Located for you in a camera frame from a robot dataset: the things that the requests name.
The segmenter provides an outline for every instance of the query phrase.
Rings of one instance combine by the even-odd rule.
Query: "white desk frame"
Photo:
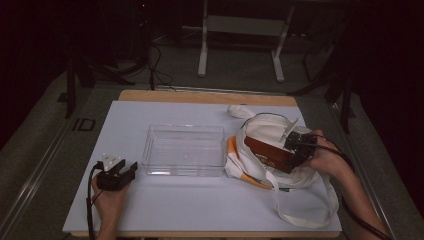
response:
[[[202,49],[200,52],[198,75],[200,77],[206,76],[206,64],[208,58],[208,31],[256,34],[279,37],[278,46],[275,50],[271,51],[271,56],[274,63],[274,71],[277,81],[283,82],[284,75],[283,69],[281,67],[280,53],[281,49],[283,48],[284,41],[287,37],[287,32],[290,26],[293,12],[294,6],[291,6],[285,21],[208,15],[208,0],[204,0]]]

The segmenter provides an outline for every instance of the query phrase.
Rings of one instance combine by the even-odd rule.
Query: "floor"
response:
[[[286,81],[277,83],[268,50],[246,50],[244,47],[228,49],[220,43],[211,44],[206,76],[197,76],[200,55],[199,35],[187,33],[187,44],[175,45],[166,37],[155,40],[157,49],[151,50],[151,61],[156,68],[157,89],[254,92],[285,95],[310,82],[302,59],[308,42],[293,36],[283,51]],[[311,75],[323,66],[328,52],[309,56]],[[136,84],[131,88],[148,89],[150,71],[140,70],[124,76]],[[52,81],[43,97],[37,102],[25,122],[0,153],[0,189],[2,239],[77,239],[61,231],[74,194],[85,169],[87,159],[96,143],[110,102],[116,100],[122,89],[129,88],[98,77],[92,89],[77,82],[77,108],[73,116],[65,119],[66,104],[57,98],[66,92],[66,73]],[[322,86],[305,96],[322,106]],[[329,106],[334,118],[339,117],[340,101]],[[422,239],[424,223],[402,185],[378,135],[362,109],[357,95],[352,96],[354,117],[349,119],[350,134],[342,134],[346,148],[352,149],[361,175],[376,209],[387,222],[394,239]],[[319,117],[311,113],[308,117]],[[96,119],[91,132],[74,131],[77,118]],[[331,131],[331,126],[324,127]],[[349,235],[349,218],[343,209],[339,212],[342,226]],[[347,239],[344,234],[336,239]]]

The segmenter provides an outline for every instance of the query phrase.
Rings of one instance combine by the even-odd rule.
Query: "transparent tray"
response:
[[[151,125],[142,165],[147,174],[222,176],[224,128]]]

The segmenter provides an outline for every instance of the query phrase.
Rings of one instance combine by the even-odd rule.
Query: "dark background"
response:
[[[3,5],[0,10],[3,18],[0,25],[1,147],[50,82],[65,70],[64,36],[104,64],[114,65],[114,59],[125,57],[124,53],[131,53],[129,58],[140,54],[141,47],[132,45],[137,42],[135,20],[126,14],[129,6],[122,2],[129,1],[103,1],[103,10],[109,11],[106,18],[101,16],[96,1],[27,0],[8,1]],[[278,11],[267,10],[273,9],[277,1],[242,1],[244,5],[237,0],[211,2],[215,2],[211,10],[221,13],[239,4],[244,7],[238,8],[236,14],[280,15]],[[178,40],[181,25],[201,25],[201,9],[201,1],[197,0],[155,1],[151,8],[153,17],[149,19]],[[314,20],[311,8],[299,9],[293,18],[291,33],[304,33]],[[354,91],[360,95],[421,215],[424,213],[424,196],[420,191],[424,183],[421,173],[424,161],[418,153],[423,143],[424,111],[418,103],[423,90],[423,10],[423,3],[418,1],[385,1],[376,7],[356,10],[338,44],[341,54],[335,56],[336,62],[351,68]],[[122,38],[107,36],[105,24],[122,29]]]

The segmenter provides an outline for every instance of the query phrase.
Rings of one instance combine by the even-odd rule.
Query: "gray carpet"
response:
[[[172,80],[162,87],[168,90],[190,87],[284,95],[309,84],[300,61],[304,52],[291,52],[290,48],[283,54],[283,65],[286,66],[284,83],[276,83],[268,51],[229,51],[211,47],[206,77],[199,78],[199,48],[172,45],[159,45],[159,48],[162,55],[157,66],[158,76],[164,82]],[[153,62],[157,54],[152,49]],[[322,66],[322,61],[313,63],[311,69],[316,71],[320,64]],[[144,69],[127,76],[128,80],[137,82],[131,88],[147,89],[149,74],[148,69]],[[52,82],[0,154],[2,222],[13,209],[13,203],[28,177],[40,162],[46,163],[41,171],[44,174],[39,179],[42,181],[38,181],[40,185],[35,192],[28,194],[31,201],[26,201],[27,206],[21,209],[21,215],[16,216],[13,229],[9,229],[10,239],[75,239],[61,231],[63,223],[110,103],[118,98],[122,89],[128,88],[104,80],[99,80],[94,89],[78,87],[78,108],[71,119],[64,119],[66,105],[56,102],[56,99],[66,91],[65,76]],[[360,99],[356,95],[352,98],[356,118],[349,119],[351,134],[346,135],[338,124],[339,111],[322,98],[325,89],[324,86],[305,97],[296,98],[308,127],[323,129],[354,159],[357,173],[365,181],[370,194],[375,193],[376,208],[384,213],[382,217],[387,219],[395,239],[423,239],[423,219],[363,111]],[[72,130],[77,118],[96,120],[93,131]],[[349,233],[349,217],[343,209],[340,209],[339,216],[343,228]],[[337,239],[346,238],[341,234]]]

